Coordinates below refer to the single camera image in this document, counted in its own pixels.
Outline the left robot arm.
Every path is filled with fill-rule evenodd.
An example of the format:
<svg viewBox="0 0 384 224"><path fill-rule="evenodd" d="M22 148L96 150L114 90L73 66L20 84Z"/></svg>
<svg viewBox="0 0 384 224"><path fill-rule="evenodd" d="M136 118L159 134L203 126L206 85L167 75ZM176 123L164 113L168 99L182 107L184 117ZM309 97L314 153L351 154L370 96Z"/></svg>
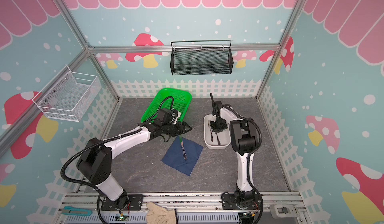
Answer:
<svg viewBox="0 0 384 224"><path fill-rule="evenodd" d="M160 124L145 122L135 129L106 140L91 139L86 148L69 158L61 169L61 178L67 182L86 185L96 190L112 203L112 208L122 210L130 204L127 192L111 174L112 160L123 152L157 137L176 137L188 133L193 128L186 122ZM67 176L67 167L78 159L77 169L88 182Z"/></svg>

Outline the white plastic tub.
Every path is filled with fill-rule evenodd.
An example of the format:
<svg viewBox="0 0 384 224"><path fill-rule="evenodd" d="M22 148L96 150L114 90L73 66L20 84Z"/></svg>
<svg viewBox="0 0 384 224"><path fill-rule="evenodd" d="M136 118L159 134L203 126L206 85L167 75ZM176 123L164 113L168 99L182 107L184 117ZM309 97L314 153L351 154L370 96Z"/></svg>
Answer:
<svg viewBox="0 0 384 224"><path fill-rule="evenodd" d="M211 122L215 121L216 117L213 115L206 115L204 117L204 141L207 148L212 150L221 150L230 146L231 137L229 126L223 131L213 131Z"/></svg>

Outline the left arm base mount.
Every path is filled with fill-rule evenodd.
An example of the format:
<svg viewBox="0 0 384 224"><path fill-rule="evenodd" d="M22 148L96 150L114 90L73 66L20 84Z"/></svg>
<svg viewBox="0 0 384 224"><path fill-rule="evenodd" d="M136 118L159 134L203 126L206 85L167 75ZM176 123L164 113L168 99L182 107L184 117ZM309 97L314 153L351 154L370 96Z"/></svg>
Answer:
<svg viewBox="0 0 384 224"><path fill-rule="evenodd" d="M144 195L123 194L115 201L106 198L102 201L102 211L140 211Z"/></svg>

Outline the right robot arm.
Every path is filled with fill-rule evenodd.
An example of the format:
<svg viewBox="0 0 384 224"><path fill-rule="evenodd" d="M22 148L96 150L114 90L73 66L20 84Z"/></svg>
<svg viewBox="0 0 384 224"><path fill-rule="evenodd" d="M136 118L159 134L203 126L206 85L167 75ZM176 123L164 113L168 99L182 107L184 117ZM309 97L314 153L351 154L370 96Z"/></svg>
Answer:
<svg viewBox="0 0 384 224"><path fill-rule="evenodd" d="M262 144L262 133L252 118L237 113L231 105L212 101L214 120L210 126L214 131L230 132L230 143L237 155L238 178L234 199L240 209L260 209L262 195L253 183L252 167L255 152Z"/></svg>

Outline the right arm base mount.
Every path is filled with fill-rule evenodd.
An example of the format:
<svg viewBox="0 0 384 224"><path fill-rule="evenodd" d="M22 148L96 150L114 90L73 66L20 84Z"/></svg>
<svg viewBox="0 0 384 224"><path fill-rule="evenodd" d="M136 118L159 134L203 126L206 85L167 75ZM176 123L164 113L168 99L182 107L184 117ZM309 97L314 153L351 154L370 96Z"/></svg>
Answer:
<svg viewBox="0 0 384 224"><path fill-rule="evenodd" d="M260 195L253 192L224 192L221 194L223 210L261 210Z"/></svg>

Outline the green plastic basket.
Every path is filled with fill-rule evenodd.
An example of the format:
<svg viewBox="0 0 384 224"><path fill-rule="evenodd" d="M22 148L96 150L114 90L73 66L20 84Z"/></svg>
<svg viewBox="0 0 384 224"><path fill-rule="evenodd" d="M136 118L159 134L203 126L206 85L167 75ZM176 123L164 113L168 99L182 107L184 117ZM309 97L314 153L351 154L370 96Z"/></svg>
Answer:
<svg viewBox="0 0 384 224"><path fill-rule="evenodd" d="M161 108L165 109L176 109L181 113L181 116L178 118L179 121L183 121L187 113L188 107L192 101L192 95L187 91L182 91L172 88L164 88L158 91L155 98L150 103L147 110L144 112L141 122L144 122L149 117L153 116L154 113L159 109L163 100L167 97L173 97L174 102L171 99L166 100Z"/></svg>

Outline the dark blue paper napkin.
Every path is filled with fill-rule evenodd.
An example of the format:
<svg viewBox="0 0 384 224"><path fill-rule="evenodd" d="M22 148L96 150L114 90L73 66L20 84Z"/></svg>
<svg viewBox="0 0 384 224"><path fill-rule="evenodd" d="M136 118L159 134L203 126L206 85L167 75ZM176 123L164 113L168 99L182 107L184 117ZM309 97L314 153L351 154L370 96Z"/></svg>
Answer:
<svg viewBox="0 0 384 224"><path fill-rule="evenodd" d="M169 167L190 176L203 151L203 147L185 138L183 138L183 141L188 159L185 161L183 158L179 136L177 136L162 158L162 162Z"/></svg>

